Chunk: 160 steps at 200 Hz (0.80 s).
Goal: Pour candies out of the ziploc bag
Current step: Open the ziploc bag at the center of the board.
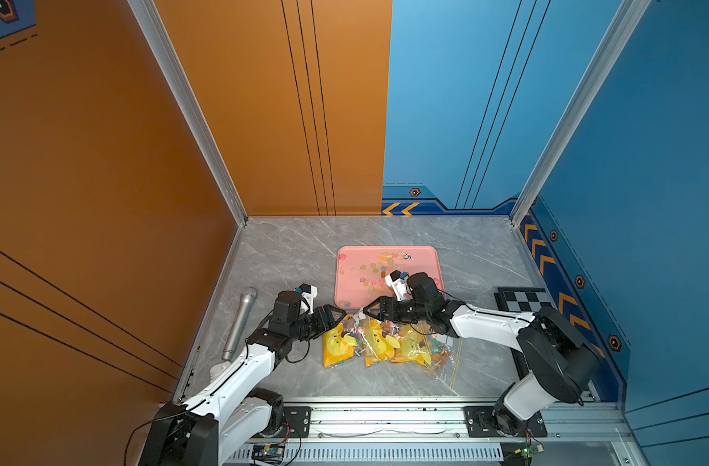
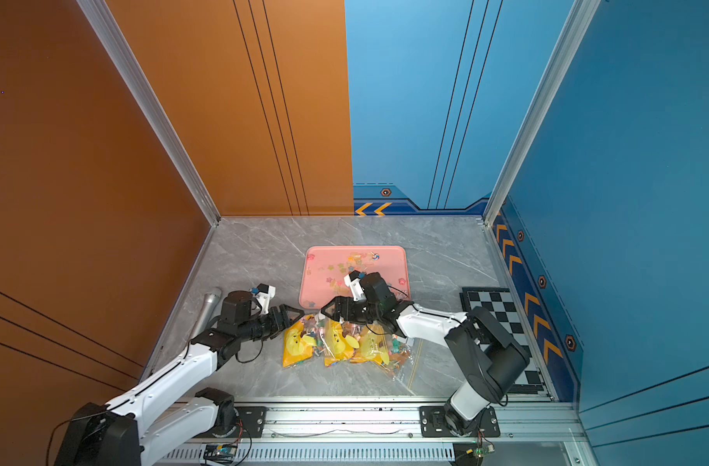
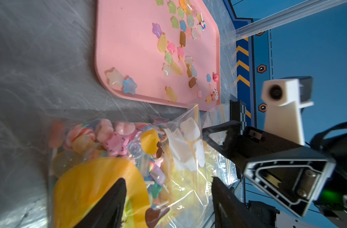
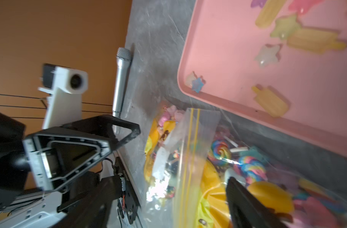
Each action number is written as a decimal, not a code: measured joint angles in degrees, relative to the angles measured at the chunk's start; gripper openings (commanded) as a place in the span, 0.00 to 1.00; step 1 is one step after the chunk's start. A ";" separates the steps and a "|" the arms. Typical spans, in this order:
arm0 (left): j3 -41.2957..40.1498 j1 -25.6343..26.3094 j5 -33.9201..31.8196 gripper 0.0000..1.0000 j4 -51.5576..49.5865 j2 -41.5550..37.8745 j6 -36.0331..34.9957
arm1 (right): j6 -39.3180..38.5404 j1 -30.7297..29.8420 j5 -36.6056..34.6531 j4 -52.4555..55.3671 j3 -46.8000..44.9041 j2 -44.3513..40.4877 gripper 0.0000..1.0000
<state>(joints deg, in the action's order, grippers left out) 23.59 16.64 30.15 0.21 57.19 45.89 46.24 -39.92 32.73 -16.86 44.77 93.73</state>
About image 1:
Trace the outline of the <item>clear ziploc bag with candies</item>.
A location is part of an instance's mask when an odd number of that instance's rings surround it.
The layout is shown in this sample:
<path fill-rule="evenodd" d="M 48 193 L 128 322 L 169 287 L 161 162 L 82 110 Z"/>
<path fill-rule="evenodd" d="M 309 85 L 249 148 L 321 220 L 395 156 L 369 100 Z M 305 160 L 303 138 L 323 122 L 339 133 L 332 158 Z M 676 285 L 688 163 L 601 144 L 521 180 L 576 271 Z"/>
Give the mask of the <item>clear ziploc bag with candies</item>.
<path fill-rule="evenodd" d="M 348 315 L 342 322 L 347 335 L 343 338 L 323 337 L 323 366 L 330 368 L 363 354 L 363 335 L 360 319 Z"/>

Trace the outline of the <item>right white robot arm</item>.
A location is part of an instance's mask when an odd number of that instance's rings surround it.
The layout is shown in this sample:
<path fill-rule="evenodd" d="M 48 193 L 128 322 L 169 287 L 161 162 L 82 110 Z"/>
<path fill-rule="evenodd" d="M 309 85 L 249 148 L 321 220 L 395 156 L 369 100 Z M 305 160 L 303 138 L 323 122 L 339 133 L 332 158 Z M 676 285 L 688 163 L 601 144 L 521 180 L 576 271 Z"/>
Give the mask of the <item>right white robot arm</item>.
<path fill-rule="evenodd" d="M 603 357 L 552 306 L 536 311 L 488 310 L 438 289 L 426 273 L 398 279 L 394 297 L 380 296 L 361 310 L 380 322 L 426 323 L 452 338 L 488 341 L 523 354 L 527 373 L 492 408 L 492 428 L 502 436 L 524 433 L 537 413 L 554 403 L 584 404 L 583 392 Z"/>

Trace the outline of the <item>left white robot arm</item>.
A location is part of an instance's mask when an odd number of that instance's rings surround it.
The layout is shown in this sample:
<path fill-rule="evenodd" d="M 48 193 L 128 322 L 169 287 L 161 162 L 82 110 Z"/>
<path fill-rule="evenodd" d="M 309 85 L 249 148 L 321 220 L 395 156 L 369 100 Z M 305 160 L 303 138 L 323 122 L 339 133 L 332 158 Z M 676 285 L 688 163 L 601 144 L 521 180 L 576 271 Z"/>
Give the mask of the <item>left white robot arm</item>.
<path fill-rule="evenodd" d="M 249 336 L 238 357 L 197 395 L 166 404 L 144 423 L 150 428 L 138 465 L 223 465 L 255 435 L 282 428 L 284 396 L 259 383 L 287 359 L 295 342 L 333 330 L 347 312 L 316 307 L 315 289 L 284 290 Z"/>

